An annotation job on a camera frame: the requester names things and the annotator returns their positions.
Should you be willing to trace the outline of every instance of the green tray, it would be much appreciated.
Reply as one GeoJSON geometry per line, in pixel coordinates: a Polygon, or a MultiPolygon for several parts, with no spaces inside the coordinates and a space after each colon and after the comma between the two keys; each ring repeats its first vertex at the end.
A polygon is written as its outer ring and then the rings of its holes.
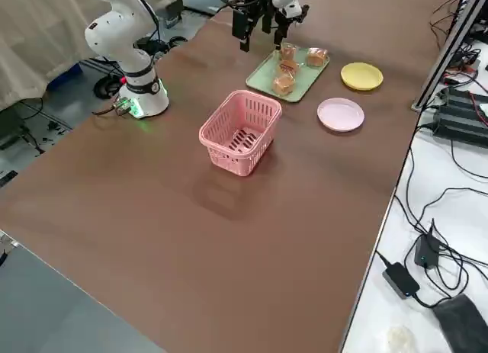
{"type": "Polygon", "coordinates": [[[279,54],[277,51],[271,52],[271,54],[247,78],[246,85],[255,90],[264,92],[265,94],[280,98],[281,100],[297,103],[303,98],[305,93],[307,93],[308,89],[312,86],[315,80],[317,80],[330,61],[329,57],[327,57],[326,64],[322,67],[309,67],[307,66],[307,54],[308,48],[297,47],[295,61],[300,65],[300,71],[297,74],[295,89],[289,95],[280,96],[272,89],[279,61],[279,54]]]}

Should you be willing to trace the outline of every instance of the curtain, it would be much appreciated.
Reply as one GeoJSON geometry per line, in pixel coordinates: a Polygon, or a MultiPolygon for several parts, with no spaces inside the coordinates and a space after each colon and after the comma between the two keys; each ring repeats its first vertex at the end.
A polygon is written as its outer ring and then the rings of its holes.
{"type": "MultiPolygon", "coordinates": [[[[174,0],[147,0],[156,10],[174,0]]],[[[110,10],[99,0],[0,0],[0,111],[39,98],[47,84],[95,54],[85,28],[110,10]]]]}

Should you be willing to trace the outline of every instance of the yellow plate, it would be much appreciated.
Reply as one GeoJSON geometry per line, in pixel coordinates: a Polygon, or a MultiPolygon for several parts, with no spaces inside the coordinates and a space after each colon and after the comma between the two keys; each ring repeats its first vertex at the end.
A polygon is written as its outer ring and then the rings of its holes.
{"type": "Polygon", "coordinates": [[[342,67],[342,81],[354,90],[373,90],[383,82],[383,74],[379,69],[367,63],[349,63],[342,67]]]}

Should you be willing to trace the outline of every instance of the food item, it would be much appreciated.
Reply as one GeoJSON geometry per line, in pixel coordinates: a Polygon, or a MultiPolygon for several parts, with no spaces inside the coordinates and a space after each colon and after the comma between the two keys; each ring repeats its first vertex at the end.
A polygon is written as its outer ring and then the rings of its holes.
{"type": "Polygon", "coordinates": [[[273,81],[273,91],[280,96],[289,95],[294,88],[295,79],[289,72],[279,75],[273,81]]]}
{"type": "Polygon", "coordinates": [[[282,43],[280,50],[280,58],[282,61],[293,61],[297,48],[293,44],[282,43]]]}
{"type": "Polygon", "coordinates": [[[297,75],[298,63],[293,60],[281,61],[278,65],[277,74],[290,73],[293,77],[297,75]]]}
{"type": "Polygon", "coordinates": [[[310,48],[307,54],[307,65],[310,67],[322,67],[326,64],[327,50],[310,48]]]}

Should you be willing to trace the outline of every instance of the plastic basket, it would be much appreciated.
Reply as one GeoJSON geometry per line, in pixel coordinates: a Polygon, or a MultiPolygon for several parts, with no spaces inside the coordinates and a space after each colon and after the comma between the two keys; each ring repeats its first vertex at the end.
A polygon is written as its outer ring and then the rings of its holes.
{"type": "Polygon", "coordinates": [[[280,116],[276,100],[234,91],[200,128],[200,142],[214,165],[247,176],[273,141],[280,116]]]}

